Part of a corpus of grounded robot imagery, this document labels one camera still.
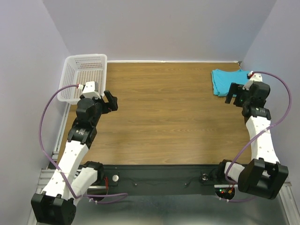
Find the turquoise blue t shirt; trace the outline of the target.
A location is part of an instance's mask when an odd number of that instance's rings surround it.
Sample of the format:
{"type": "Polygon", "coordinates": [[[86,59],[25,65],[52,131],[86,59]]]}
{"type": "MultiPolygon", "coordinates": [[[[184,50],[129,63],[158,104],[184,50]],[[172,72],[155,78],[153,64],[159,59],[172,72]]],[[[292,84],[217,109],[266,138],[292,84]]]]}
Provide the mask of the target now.
{"type": "Polygon", "coordinates": [[[226,97],[232,83],[246,84],[249,71],[237,70],[233,72],[220,69],[212,70],[213,94],[218,97],[226,97]]]}

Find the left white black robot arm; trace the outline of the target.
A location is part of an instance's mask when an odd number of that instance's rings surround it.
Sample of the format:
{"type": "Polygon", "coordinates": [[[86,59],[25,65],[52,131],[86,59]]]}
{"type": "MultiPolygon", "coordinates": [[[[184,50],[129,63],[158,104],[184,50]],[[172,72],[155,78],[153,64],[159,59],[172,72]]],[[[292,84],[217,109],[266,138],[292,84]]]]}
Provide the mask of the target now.
{"type": "Polygon", "coordinates": [[[118,109],[117,97],[108,90],[104,91],[104,95],[107,102],[102,97],[81,95],[63,156],[47,185],[31,199],[38,222],[48,225],[72,224],[77,204],[89,186],[103,179],[104,168],[101,163],[88,162],[79,175],[76,172],[96,137],[101,115],[118,109]]]}

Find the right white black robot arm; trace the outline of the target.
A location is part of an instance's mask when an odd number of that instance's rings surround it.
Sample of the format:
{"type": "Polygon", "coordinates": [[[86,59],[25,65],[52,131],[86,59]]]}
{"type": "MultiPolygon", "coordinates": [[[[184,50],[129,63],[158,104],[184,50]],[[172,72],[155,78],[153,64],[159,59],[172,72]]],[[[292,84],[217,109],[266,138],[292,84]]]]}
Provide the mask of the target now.
{"type": "Polygon", "coordinates": [[[249,86],[232,83],[225,103],[235,97],[234,105],[242,108],[245,125],[249,133],[251,161],[242,166],[228,160],[222,162],[228,181],[237,183],[239,191],[265,199],[274,199],[284,184],[289,171],[276,156],[272,137],[271,114],[264,107],[270,93],[269,85],[251,82],[249,86]]]}

